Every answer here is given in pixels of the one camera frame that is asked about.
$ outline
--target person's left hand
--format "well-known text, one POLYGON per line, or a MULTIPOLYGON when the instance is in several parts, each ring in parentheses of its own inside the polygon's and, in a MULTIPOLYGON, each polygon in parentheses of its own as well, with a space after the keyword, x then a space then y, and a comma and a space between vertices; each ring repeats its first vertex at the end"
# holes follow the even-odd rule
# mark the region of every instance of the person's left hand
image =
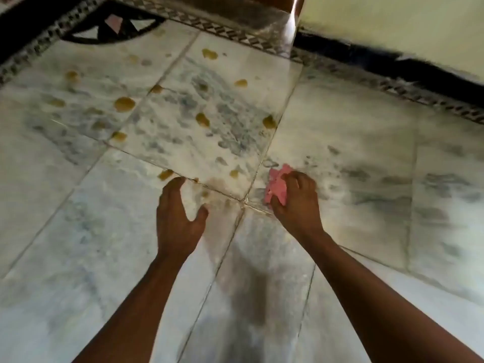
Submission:
POLYGON ((170 257, 181 262, 197 247, 209 215, 207 208, 202 205, 195 220, 188 220, 180 194, 185 180, 185 177, 176 177, 168 182, 156 208, 158 257, 170 257))

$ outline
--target marble floor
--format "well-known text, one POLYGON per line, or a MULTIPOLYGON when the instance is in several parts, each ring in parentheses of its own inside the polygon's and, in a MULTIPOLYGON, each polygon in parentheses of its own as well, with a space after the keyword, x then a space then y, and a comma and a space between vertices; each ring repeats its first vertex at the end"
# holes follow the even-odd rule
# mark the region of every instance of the marble floor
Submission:
POLYGON ((338 244, 484 357, 484 126, 144 22, 116 43, 58 41, 0 89, 2 361, 80 352, 152 261, 157 198, 181 175, 188 216, 210 215, 153 362, 369 362, 263 204, 284 163, 318 182, 338 244))

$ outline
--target hand holding pink cloth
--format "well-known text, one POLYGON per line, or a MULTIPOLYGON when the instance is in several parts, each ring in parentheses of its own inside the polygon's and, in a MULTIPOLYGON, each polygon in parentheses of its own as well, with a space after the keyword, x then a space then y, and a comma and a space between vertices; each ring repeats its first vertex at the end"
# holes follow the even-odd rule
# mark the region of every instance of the hand holding pink cloth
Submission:
POLYGON ((276 195, 281 205, 286 204, 287 200, 287 186, 286 182, 281 178, 283 174, 289 174, 293 171, 289 164, 283 164, 280 170, 271 168, 269 170, 269 183, 266 187, 264 196, 264 203, 269 204, 273 195, 276 195))

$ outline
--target checkered border strip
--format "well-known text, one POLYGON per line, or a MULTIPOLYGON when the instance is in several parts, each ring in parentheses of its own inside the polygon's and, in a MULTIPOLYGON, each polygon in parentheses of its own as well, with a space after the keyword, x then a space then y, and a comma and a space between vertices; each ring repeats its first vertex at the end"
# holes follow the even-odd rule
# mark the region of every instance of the checkered border strip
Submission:
POLYGON ((220 25, 210 20, 203 19, 194 15, 190 15, 184 11, 174 10, 162 4, 147 0, 115 0, 126 5, 133 6, 137 9, 148 11, 152 14, 160 15, 164 18, 183 23, 204 32, 214 34, 216 36, 229 39, 240 44, 245 44, 249 47, 261 50, 263 52, 274 54, 283 58, 290 58, 296 62, 302 61, 296 54, 291 53, 290 46, 277 46, 265 39, 257 36, 247 34, 241 30, 235 30, 224 25, 220 25))
POLYGON ((36 57, 43 54, 47 48, 96 10, 104 1, 106 0, 81 1, 21 50, 13 54, 0 65, 0 87, 13 79, 23 68, 30 66, 36 57))
POLYGON ((405 81, 390 79, 367 72, 302 49, 293 48, 305 66, 331 73, 342 79, 365 85, 399 98, 431 106, 438 111, 448 111, 470 121, 484 124, 484 109, 469 103, 412 86, 405 81))

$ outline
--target yellow wall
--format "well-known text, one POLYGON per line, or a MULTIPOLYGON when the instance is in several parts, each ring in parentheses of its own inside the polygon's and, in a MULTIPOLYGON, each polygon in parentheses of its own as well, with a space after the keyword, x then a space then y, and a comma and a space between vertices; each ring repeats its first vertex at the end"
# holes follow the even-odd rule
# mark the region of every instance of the yellow wall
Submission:
POLYGON ((305 0, 299 25, 484 81, 484 0, 305 0))

